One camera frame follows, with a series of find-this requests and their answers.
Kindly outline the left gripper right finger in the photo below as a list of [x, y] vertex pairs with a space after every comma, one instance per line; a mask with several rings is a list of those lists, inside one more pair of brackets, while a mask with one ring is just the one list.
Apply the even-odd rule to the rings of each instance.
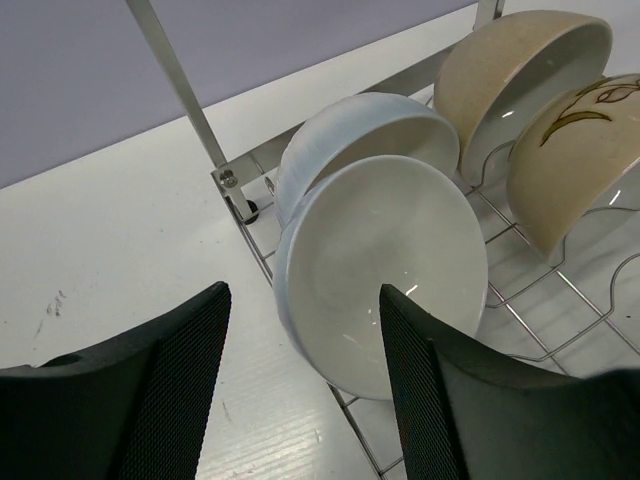
[[635, 479], [639, 372], [577, 378], [459, 332], [383, 285], [379, 307], [410, 479]]

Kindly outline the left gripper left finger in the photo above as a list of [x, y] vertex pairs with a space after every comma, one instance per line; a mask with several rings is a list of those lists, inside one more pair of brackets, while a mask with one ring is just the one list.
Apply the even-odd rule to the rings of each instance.
[[4, 369], [2, 477], [194, 478], [231, 306], [217, 282], [91, 347]]

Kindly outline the white bowl beige outside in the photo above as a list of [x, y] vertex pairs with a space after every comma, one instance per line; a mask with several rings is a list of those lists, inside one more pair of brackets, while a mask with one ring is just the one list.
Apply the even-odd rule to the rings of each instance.
[[479, 184], [496, 147], [557, 96], [599, 80], [612, 44], [605, 20], [558, 10], [509, 14], [458, 42], [438, 72], [434, 106], [458, 132], [462, 178]]

